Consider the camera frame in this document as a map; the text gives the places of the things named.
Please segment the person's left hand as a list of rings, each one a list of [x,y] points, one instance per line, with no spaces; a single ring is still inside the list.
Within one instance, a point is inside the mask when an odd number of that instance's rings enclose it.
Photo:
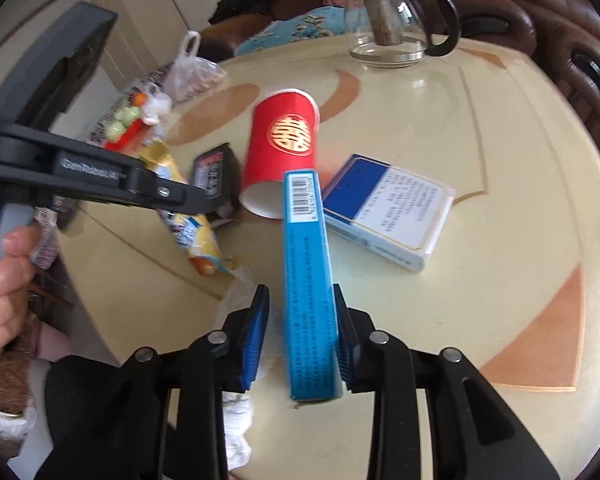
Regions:
[[[26,322],[28,286],[34,275],[30,255],[40,236],[40,226],[32,222],[4,237],[4,257],[0,259],[0,351],[21,333]]]

